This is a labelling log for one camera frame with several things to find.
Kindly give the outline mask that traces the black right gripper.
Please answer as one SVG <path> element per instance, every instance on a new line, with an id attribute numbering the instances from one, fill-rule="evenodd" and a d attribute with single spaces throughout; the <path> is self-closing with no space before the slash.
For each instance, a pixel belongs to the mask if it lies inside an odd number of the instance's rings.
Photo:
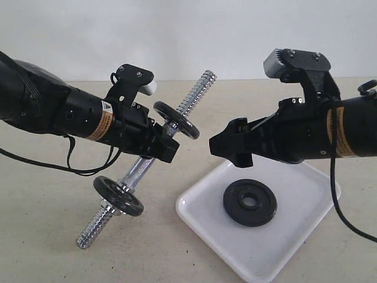
<path id="1" fill-rule="evenodd" d="M 353 109 L 349 100 L 326 98 L 309 104 L 287 98 L 269 117 L 232 120 L 231 134 L 210 138 L 210 153 L 238 168 L 252 167 L 254 154 L 289 164 L 332 156 L 356 157 L 353 135 L 357 126 L 350 117 Z"/>

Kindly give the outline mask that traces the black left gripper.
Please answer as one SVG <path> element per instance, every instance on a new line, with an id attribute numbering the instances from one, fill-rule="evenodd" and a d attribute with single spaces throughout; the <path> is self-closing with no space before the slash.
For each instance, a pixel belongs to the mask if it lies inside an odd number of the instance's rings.
<path id="1" fill-rule="evenodd" d="M 149 155 L 171 163 L 180 144 L 166 129 L 148 118 L 148 110 L 133 104 L 135 87 L 111 87 L 106 98 L 72 88 L 54 114 L 52 129 L 119 148 L 124 153 Z"/>

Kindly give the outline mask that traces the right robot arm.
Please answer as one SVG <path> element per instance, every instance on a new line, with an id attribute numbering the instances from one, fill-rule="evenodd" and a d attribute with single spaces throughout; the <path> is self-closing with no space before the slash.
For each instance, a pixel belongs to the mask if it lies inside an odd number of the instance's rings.
<path id="1" fill-rule="evenodd" d="M 209 140 L 210 153 L 240 168 L 251 167 L 258 155 L 287 164 L 328 159 L 332 149 L 332 109 L 337 116 L 336 157 L 376 156 L 376 100 L 327 98 L 317 105 L 287 98 L 270 116 L 249 122 L 231 120 Z"/>

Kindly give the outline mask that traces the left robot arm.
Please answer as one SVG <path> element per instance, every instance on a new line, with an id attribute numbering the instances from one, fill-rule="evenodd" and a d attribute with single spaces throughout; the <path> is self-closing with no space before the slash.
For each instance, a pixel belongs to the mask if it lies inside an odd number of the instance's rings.
<path id="1" fill-rule="evenodd" d="M 2 53 L 1 120 L 30 133 L 80 137 L 170 163 L 179 143 L 153 122 L 147 107 L 134 102 L 138 93 L 153 94 L 154 74 L 123 64 L 111 79 L 101 98 Z"/>

